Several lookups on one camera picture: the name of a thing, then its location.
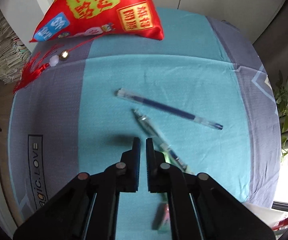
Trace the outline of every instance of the pen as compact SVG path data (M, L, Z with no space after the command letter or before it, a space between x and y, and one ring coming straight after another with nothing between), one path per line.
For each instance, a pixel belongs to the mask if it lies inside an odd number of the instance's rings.
M171 149L169 144L165 141L164 135L159 131L146 116L142 115L137 109L133 109L135 118L140 123L144 131L152 137L153 141L166 153L168 153L171 160L182 170L187 172L188 165L186 165Z
M206 120L203 117L199 117L199 116L196 116L194 114L190 114L190 113L182 111L180 109L177 109L177 108L174 108L171 106L167 106L167 105L161 104L159 102L144 98L144 97L136 95L130 91L127 91L124 88L121 88L120 90L118 90L116 93L116 96L119 98L129 100L129 101L133 101L135 103L140 103L140 104L143 104L146 106L154 107L156 109L168 112L170 114L177 115L179 117L191 120L191 121L196 122L196 123L200 123L200 124L208 126L210 128L214 128L214 129L218 129L218 130L223 129L223 126L218 124L218 123Z

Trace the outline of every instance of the blue label with chinese characters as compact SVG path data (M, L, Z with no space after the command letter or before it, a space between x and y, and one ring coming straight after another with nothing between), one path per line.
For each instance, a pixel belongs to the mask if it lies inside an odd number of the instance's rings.
M63 30L70 25L64 13L56 15L52 20L50 20L43 28L41 28L35 35L34 39L37 41L47 41L53 35Z

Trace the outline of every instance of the red pillow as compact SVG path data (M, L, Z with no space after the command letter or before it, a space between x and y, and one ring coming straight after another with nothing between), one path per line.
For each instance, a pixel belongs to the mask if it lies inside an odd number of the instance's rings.
M152 0L55 0L31 41L101 33L164 38Z

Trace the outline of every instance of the pen cap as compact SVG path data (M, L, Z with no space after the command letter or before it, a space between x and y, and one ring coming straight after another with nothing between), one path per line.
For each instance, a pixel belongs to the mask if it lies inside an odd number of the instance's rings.
M116 92L116 96L125 100L133 101L135 103L143 103L144 99L140 95L134 94L126 90L125 88L121 88Z

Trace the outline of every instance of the white bead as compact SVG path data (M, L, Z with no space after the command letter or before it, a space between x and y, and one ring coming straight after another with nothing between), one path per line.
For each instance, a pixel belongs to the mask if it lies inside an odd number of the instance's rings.
M54 55L53 57L50 58L50 66L55 67L59 61L60 57L58 55Z

